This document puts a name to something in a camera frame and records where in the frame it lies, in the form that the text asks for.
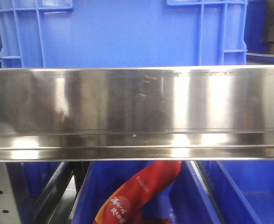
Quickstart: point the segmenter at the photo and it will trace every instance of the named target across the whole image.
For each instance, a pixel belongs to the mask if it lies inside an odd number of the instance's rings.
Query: perforated metal post
[[[21,164],[0,162],[0,224],[34,224]]]

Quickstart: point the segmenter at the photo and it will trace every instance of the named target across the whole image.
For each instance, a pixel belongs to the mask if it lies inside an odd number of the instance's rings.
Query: metal rack
[[[10,223],[54,222],[68,161],[158,159],[274,159],[274,65],[0,70],[0,161],[64,161],[25,216],[0,163]]]

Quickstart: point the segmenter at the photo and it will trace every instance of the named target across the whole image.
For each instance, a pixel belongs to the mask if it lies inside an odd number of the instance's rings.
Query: reflective metal surface
[[[274,159],[274,66],[0,70],[0,161]]]

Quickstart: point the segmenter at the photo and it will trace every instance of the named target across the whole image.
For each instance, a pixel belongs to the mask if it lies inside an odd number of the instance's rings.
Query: stainless steel shelf
[[[0,69],[0,161],[274,159],[274,66]]]

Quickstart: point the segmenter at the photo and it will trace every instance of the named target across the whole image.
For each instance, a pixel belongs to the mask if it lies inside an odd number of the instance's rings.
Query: red package
[[[126,224],[177,177],[181,161],[155,161],[122,184],[103,204],[93,224]]]

